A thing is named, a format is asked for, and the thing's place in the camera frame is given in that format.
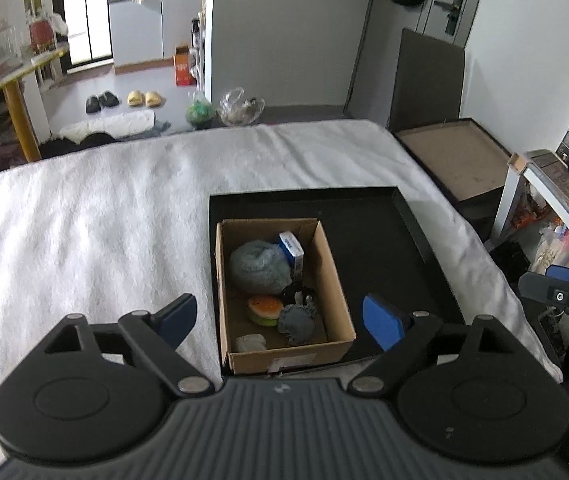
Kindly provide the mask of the clear plastic bag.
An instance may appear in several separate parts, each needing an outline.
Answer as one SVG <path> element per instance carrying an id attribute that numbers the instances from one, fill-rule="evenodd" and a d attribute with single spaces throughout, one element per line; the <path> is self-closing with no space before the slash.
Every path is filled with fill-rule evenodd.
<path id="1" fill-rule="evenodd" d="M 247 98 L 242 87 L 228 91 L 219 101 L 218 116 L 227 127 L 254 124 L 266 107 L 262 98 Z"/>

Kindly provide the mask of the right yellow slipper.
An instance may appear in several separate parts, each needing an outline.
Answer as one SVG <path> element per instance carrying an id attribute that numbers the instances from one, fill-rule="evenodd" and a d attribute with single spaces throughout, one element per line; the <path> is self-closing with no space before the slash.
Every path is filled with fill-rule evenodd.
<path id="1" fill-rule="evenodd" d="M 165 99 L 160 94 L 158 94 L 158 92 L 148 91 L 144 95 L 144 104 L 146 104 L 146 107 L 150 108 L 160 107 L 164 104 L 164 102 Z"/>

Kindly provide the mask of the blue grey fabric plush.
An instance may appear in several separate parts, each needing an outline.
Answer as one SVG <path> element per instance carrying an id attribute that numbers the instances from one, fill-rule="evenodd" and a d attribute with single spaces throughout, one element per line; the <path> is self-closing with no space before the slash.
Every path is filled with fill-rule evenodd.
<path id="1" fill-rule="evenodd" d="M 291 346 L 304 346 L 313 339 L 316 330 L 317 306 L 314 296 L 298 292 L 284 301 L 278 318 L 278 332 L 286 336 Z"/>

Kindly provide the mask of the left yellow slipper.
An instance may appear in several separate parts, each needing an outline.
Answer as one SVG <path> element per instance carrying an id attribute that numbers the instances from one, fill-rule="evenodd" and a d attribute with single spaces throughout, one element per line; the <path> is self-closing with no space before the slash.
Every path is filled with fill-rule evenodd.
<path id="1" fill-rule="evenodd" d="M 144 94 L 138 90 L 134 90 L 128 93 L 127 96 L 127 105 L 130 107 L 138 107 L 142 106 L 146 102 L 144 99 Z"/>

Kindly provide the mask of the burger plush toy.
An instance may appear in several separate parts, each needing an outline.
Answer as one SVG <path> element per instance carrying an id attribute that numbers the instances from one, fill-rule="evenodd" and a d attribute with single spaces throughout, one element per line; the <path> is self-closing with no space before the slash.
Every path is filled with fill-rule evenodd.
<path id="1" fill-rule="evenodd" d="M 248 317 L 256 325 L 276 327 L 284 306 L 282 301 L 269 295 L 256 295 L 248 299 Z"/>

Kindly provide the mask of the grey fluffy plush ball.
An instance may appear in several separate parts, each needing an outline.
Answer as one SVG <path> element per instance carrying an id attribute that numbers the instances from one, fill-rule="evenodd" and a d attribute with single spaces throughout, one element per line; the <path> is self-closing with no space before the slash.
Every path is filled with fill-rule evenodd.
<path id="1" fill-rule="evenodd" d="M 279 295 L 293 283 L 283 250 L 264 240 L 251 240 L 231 252 L 229 273 L 234 285 L 251 295 Z"/>

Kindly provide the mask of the brown cardboard box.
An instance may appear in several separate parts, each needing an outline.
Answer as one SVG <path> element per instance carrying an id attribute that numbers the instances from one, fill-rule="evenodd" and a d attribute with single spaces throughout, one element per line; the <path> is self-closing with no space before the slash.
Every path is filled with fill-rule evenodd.
<path id="1" fill-rule="evenodd" d="M 229 273 L 229 257 L 251 240 L 278 244 L 280 232 L 291 231 L 304 248 L 304 274 L 279 295 L 284 301 L 298 292 L 315 297 L 317 315 L 313 339 L 304 346 L 291 346 L 276 327 L 254 324 L 248 317 L 248 299 Z M 316 218 L 224 220 L 216 226 L 215 266 L 218 285 L 220 355 L 231 373 L 275 374 L 290 368 L 331 365 L 341 361 L 356 340 L 343 287 L 323 225 Z M 247 334 L 262 334 L 263 352 L 237 353 L 234 341 Z"/>

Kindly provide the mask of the yellow slipper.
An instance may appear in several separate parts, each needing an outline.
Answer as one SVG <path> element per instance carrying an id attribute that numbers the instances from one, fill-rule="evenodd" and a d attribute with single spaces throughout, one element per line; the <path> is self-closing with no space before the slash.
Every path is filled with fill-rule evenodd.
<path id="1" fill-rule="evenodd" d="M 142 106 L 146 102 L 144 99 L 144 94 L 138 90 L 134 90 L 128 93 L 127 96 L 127 105 L 130 107 L 138 107 Z"/>
<path id="2" fill-rule="evenodd" d="M 146 104 L 146 107 L 150 108 L 160 107 L 164 104 L 164 102 L 165 99 L 160 94 L 158 94 L 158 92 L 148 91 L 144 95 L 144 104 Z"/>

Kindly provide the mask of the black tray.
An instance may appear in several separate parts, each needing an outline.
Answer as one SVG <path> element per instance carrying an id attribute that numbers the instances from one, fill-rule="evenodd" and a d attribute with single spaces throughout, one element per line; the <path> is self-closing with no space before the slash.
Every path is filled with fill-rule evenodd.
<path id="1" fill-rule="evenodd" d="M 463 315 L 421 226 L 398 188 L 323 188 L 210 198 L 212 270 L 216 226 L 224 220 L 321 221 L 353 321 L 356 340 L 336 363 L 378 356 L 362 321 L 362 301 L 379 295 L 406 313 L 427 311 L 446 323 Z"/>

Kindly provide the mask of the white soft object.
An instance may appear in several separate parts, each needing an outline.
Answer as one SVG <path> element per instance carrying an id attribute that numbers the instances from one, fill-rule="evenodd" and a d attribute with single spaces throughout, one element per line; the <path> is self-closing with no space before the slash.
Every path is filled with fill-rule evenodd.
<path id="1" fill-rule="evenodd" d="M 247 334 L 234 341 L 237 353 L 263 352 L 267 350 L 267 341 L 262 334 Z"/>

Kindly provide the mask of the right black slipper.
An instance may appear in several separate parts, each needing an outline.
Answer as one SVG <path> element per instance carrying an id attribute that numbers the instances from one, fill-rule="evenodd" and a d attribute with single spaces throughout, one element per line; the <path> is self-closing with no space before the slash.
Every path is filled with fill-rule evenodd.
<path id="1" fill-rule="evenodd" d="M 115 96 L 111 91 L 104 91 L 98 96 L 99 103 L 102 108 L 117 107 L 121 104 L 120 99 Z"/>

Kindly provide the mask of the white towel blanket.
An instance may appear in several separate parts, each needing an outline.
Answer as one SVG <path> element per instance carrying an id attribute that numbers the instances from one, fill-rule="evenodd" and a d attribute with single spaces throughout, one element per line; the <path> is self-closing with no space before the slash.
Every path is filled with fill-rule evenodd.
<path id="1" fill-rule="evenodd" d="M 0 382 L 70 312 L 109 323 L 185 292 L 199 313 L 179 352 L 220 382 L 210 197 L 357 186 L 399 188 L 463 316 L 499 318 L 546 362 L 505 276 L 435 183 L 384 128 L 337 120 L 113 143 L 0 172 Z"/>

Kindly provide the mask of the blue tissue pack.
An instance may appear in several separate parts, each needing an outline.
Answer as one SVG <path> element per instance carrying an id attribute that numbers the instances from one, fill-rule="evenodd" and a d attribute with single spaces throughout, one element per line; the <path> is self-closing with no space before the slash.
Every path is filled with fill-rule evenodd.
<path id="1" fill-rule="evenodd" d="M 280 232 L 278 244 L 290 264 L 292 280 L 300 282 L 304 274 L 304 248 L 301 247 L 301 243 L 291 231 Z"/>

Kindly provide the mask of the dark upright board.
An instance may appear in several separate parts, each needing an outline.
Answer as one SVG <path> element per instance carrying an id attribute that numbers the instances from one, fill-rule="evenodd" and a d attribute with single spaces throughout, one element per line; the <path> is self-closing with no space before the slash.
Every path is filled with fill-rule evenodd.
<path id="1" fill-rule="evenodd" d="M 404 28 L 387 128 L 401 131 L 457 120 L 464 67 L 463 48 Z"/>

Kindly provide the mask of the white floor mat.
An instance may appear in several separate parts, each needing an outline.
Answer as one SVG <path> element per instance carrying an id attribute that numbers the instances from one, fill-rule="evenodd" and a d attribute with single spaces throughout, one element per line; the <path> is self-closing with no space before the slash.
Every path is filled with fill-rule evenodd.
<path id="1" fill-rule="evenodd" d="M 56 137 L 79 144 L 94 133 L 106 133 L 114 139 L 123 139 L 146 132 L 163 132 L 168 128 L 170 123 L 157 120 L 153 110 L 139 110 L 76 122 L 62 127 Z"/>

